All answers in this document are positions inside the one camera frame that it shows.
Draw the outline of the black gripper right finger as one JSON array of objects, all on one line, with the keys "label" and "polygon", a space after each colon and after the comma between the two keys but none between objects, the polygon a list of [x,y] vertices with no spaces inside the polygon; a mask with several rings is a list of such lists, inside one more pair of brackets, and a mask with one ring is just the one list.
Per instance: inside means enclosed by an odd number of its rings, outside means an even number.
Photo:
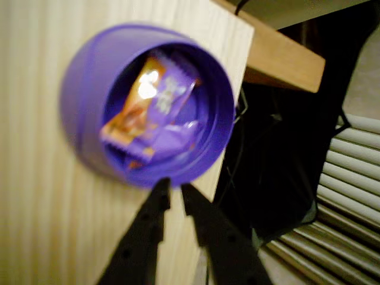
[{"label": "black gripper right finger", "polygon": [[214,284],[271,284],[252,242],[192,184],[181,185],[181,191],[198,244],[207,252]]}]

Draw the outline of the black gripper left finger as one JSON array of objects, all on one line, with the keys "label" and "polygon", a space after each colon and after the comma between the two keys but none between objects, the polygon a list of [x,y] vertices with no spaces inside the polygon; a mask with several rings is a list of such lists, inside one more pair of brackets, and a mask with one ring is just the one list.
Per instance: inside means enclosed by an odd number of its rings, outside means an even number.
[{"label": "black gripper left finger", "polygon": [[170,208],[170,179],[160,179],[119,241],[98,284],[155,284],[164,213]]}]

